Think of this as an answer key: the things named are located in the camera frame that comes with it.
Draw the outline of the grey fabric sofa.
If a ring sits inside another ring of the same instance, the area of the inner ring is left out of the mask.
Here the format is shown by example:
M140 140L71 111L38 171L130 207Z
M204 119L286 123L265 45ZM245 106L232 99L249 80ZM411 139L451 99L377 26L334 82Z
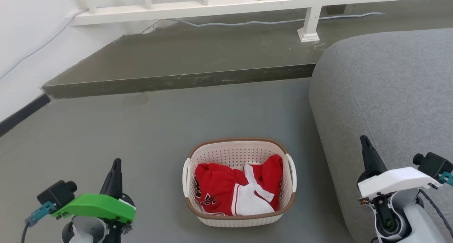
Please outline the grey fabric sofa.
M432 152L453 163L453 28L361 35L331 45L309 102L353 243L376 236L356 185L366 135L387 169Z

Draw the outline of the white shorts red trim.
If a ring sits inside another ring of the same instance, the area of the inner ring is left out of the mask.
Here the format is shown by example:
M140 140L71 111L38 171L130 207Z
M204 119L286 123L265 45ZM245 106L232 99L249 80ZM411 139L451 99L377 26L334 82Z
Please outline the white shorts red trim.
M246 163L243 173L248 184L235 184L231 203L233 216L248 216L272 213L275 211L271 205L277 200L275 192L265 190L258 182L258 170L262 164Z

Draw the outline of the red sports jersey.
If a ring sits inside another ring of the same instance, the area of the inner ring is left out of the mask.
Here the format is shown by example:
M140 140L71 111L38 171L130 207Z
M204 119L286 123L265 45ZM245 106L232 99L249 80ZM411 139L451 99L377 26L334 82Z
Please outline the red sports jersey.
M275 209L274 212L276 212L280 202L280 182L283 175L282 158L272 155L262 165L262 169L257 169L258 182L265 190L276 193L277 200L271 202ZM235 184L248 184L243 169L233 169L216 163L203 163L197 166L195 199L207 214L233 216L231 203L234 186Z

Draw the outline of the white laundry basket brown rim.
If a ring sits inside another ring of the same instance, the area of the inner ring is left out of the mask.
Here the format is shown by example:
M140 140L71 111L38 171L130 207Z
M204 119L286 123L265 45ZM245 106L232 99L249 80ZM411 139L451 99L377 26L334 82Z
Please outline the white laundry basket brown rim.
M283 175L280 182L279 208L276 212L224 216L207 214L195 199L197 182L195 170L199 164L223 164L233 169L243 169L246 163L263 164L270 156L282 158ZM271 224L280 219L294 203L297 189L297 173L292 157L286 148L272 139L232 138L209 140L192 149L183 165L182 187L188 208L205 225L212 227L254 227Z

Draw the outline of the black baseboard strip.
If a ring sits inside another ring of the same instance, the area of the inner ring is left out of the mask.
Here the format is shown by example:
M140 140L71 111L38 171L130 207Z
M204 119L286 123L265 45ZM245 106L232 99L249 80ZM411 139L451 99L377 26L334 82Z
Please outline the black baseboard strip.
M36 111L47 106L50 103L50 97L46 94L43 94L36 98L34 101L29 103L24 108L20 109L19 111L15 112L13 115L5 119L4 121L0 122L0 137L11 131L14 127L18 124L26 120Z

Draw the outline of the white wooden railing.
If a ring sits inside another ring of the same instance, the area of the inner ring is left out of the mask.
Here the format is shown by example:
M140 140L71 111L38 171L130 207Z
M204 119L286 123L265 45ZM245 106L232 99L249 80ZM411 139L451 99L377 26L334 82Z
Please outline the white wooden railing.
M144 0L144 5L118 7L97 7L94 0L84 0L88 10L74 16L71 24L83 26L306 8L304 26L298 34L301 42L314 42L319 41L316 28L322 7L385 1L406 0L201 0L161 4Z

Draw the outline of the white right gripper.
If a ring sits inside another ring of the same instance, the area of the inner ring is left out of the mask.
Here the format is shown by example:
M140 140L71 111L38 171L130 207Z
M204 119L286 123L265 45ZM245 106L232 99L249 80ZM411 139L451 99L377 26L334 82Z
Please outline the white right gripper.
M369 138L366 135L361 135L360 142L365 170L359 176L357 185L362 198L373 199L378 195L386 195L401 190L418 187L428 189L430 185L441 186L437 180L413 167L387 171L387 167L372 146Z

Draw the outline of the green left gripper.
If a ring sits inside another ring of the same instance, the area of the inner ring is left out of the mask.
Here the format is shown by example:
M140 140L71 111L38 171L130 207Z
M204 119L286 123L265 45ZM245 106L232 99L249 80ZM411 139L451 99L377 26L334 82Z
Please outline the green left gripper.
M84 193L57 210L52 217L86 216L99 219L133 222L136 208L113 197L122 197L122 160L116 158L104 180L100 194Z

